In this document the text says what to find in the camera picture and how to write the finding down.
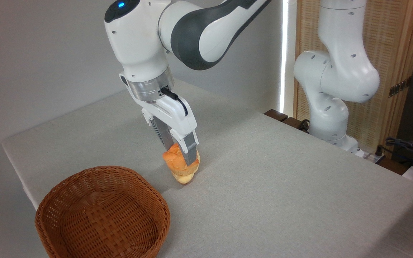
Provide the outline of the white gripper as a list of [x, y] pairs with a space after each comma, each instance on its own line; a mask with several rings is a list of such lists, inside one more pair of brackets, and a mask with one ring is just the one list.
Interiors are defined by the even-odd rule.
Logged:
[[132, 98], [142, 108], [147, 123], [154, 128], [166, 150], [178, 143], [187, 166], [197, 160], [198, 139], [195, 132], [197, 122], [185, 99], [177, 100], [160, 92], [161, 88], [171, 90], [174, 79], [170, 72], [164, 72], [153, 80], [135, 83], [126, 80], [124, 73], [119, 77], [126, 85]]

